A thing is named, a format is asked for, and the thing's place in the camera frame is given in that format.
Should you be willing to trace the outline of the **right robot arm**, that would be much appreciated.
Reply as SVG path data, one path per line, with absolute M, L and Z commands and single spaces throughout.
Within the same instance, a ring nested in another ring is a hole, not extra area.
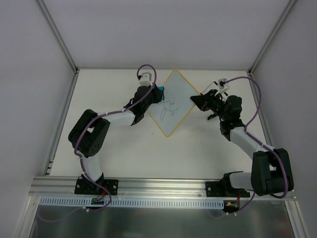
M 294 188 L 289 154 L 283 148 L 264 144 L 247 131 L 240 118 L 242 98 L 231 95 L 223 100 L 217 90 L 210 90 L 190 99 L 201 111 L 212 111 L 208 118 L 219 118 L 221 134 L 252 160 L 251 172 L 229 172 L 223 175 L 218 185 L 222 193 L 233 196 L 240 189 L 247 189 L 258 196 L 286 197 Z

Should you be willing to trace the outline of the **yellow framed whiteboard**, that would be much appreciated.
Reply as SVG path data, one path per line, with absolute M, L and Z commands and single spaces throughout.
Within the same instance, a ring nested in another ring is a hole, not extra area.
M 149 115 L 165 137 L 170 137 L 194 108 L 192 96 L 199 91 L 177 69 L 173 70 L 165 83 L 164 99 L 149 108 Z

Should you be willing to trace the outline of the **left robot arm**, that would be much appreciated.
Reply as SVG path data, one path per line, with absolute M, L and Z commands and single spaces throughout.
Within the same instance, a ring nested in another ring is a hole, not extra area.
M 101 171 L 98 153 L 102 148 L 106 134 L 116 127 L 132 126 L 139 123 L 152 104 L 164 99 L 163 86 L 140 86 L 134 97 L 119 111 L 98 115 L 87 109 L 81 115 L 68 136 L 68 141 L 79 156 L 82 175 L 77 180 L 75 194 L 99 195 L 108 189 L 108 183 Z

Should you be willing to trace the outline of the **blue whiteboard eraser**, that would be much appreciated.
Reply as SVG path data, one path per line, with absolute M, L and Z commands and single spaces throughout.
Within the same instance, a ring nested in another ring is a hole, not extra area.
M 158 94 L 159 94 L 159 98 L 160 100 L 164 100 L 164 87 L 163 86 L 158 86 Z

